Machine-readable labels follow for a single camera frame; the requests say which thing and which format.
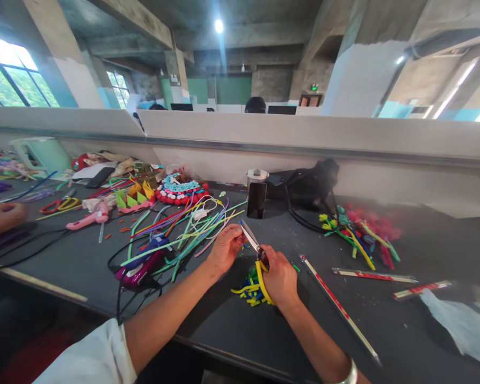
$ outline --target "black handbag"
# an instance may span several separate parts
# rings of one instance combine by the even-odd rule
[[[300,168],[291,171],[271,173],[267,178],[267,198],[282,200],[288,206],[288,211],[293,218],[304,227],[318,232],[327,233],[328,230],[310,223],[294,210],[298,206],[310,211],[325,211],[330,217],[333,212],[338,215],[338,206],[332,188],[338,182],[340,167],[333,159],[318,161],[313,168]],[[331,196],[334,206],[331,210],[326,202]]]

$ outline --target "computer monitor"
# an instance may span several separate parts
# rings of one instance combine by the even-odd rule
[[[296,106],[268,106],[268,113],[276,115],[295,115]]]
[[[190,110],[193,111],[194,107],[192,104],[182,104],[182,103],[171,103],[172,110]]]

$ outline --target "glue gun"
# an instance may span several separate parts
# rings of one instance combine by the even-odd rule
[[[98,210],[96,212],[93,212],[92,214],[87,216],[85,219],[67,224],[66,228],[70,230],[77,230],[85,226],[88,226],[89,224],[92,224],[94,222],[103,223],[107,220],[108,220],[108,206],[107,206],[107,203],[101,202],[98,205]]]
[[[159,248],[168,243],[169,243],[169,239],[167,239],[167,237],[165,237],[164,235],[161,235],[161,234],[154,235],[153,240],[149,242],[146,248],[144,248],[142,251],[139,251],[139,254],[145,253],[155,248]],[[118,279],[119,281],[123,279],[123,286],[126,289],[134,290],[140,285],[140,283],[142,282],[142,279],[144,279],[144,277],[153,270],[155,264],[157,264],[158,261],[160,261],[163,254],[164,254],[164,249],[161,249],[154,253],[150,253],[145,257],[132,261],[131,263],[121,268],[115,274],[116,279]]]

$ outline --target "pipe cleaner craft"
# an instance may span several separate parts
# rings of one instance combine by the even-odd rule
[[[402,231],[393,228],[388,219],[379,219],[372,212],[364,214],[362,210],[353,210],[350,203],[347,204],[346,208],[347,210],[338,205],[338,221],[329,220],[326,214],[319,216],[323,223],[322,228],[330,231],[325,236],[339,235],[353,246],[352,257],[356,259],[358,253],[362,254],[372,270],[375,270],[373,255],[377,251],[377,244],[379,244],[382,262],[389,269],[395,269],[391,256],[397,262],[400,262],[400,257],[391,241],[398,239],[402,235]]]
[[[266,269],[266,267],[262,264],[262,261],[257,261],[257,265],[249,272],[247,279],[243,282],[242,286],[239,290],[232,289],[232,293],[240,295],[242,299],[247,299],[247,303],[251,305],[251,307],[255,307],[263,302],[271,305],[272,301],[269,300],[265,295],[264,291],[265,284],[263,283],[263,276],[261,269]]]
[[[165,204],[187,205],[196,204],[203,196],[208,196],[208,184],[202,186],[195,180],[190,182],[180,182],[181,174],[172,173],[162,180],[155,191],[158,200]]]
[[[156,201],[155,193],[146,181],[144,181],[141,186],[135,180],[130,180],[133,181],[133,185],[126,195],[121,189],[116,192],[117,209],[122,214],[149,208]]]

